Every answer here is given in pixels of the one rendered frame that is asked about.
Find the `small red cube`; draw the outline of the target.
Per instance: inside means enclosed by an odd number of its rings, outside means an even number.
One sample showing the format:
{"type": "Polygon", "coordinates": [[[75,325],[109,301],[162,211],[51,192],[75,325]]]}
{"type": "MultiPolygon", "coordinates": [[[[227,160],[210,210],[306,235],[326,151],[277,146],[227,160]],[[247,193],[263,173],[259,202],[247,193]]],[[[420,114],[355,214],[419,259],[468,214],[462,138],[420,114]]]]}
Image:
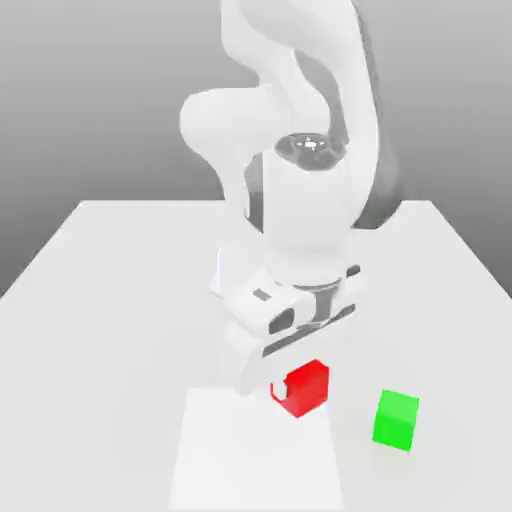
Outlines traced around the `small red cube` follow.
{"type": "Polygon", "coordinates": [[[286,375],[282,381],[286,394],[279,393],[274,383],[270,394],[292,416],[301,418],[327,401],[329,382],[329,367],[313,359],[286,375]]]}

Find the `small green cube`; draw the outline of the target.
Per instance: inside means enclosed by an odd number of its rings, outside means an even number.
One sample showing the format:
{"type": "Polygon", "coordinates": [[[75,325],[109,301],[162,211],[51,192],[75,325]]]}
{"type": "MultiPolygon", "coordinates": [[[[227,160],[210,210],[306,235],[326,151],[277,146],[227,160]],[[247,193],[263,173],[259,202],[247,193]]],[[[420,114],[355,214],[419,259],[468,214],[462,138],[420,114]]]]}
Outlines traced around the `small green cube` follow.
{"type": "Polygon", "coordinates": [[[372,440],[409,452],[414,439],[419,403],[418,397],[383,390],[376,410],[372,440]]]}

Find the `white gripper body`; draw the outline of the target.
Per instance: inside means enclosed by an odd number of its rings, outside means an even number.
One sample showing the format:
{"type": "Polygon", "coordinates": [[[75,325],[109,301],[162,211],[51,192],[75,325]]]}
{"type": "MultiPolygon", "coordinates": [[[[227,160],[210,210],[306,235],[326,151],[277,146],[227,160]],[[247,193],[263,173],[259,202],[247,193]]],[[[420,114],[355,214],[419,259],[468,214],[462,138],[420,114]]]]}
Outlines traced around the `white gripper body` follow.
{"type": "Polygon", "coordinates": [[[265,384],[285,380],[314,359],[332,362],[337,346],[351,335],[362,290],[361,268],[351,265],[340,281],[301,290],[315,298],[311,320],[258,336],[243,329],[239,338],[251,352],[243,360],[239,392],[249,394],[265,384]]]}

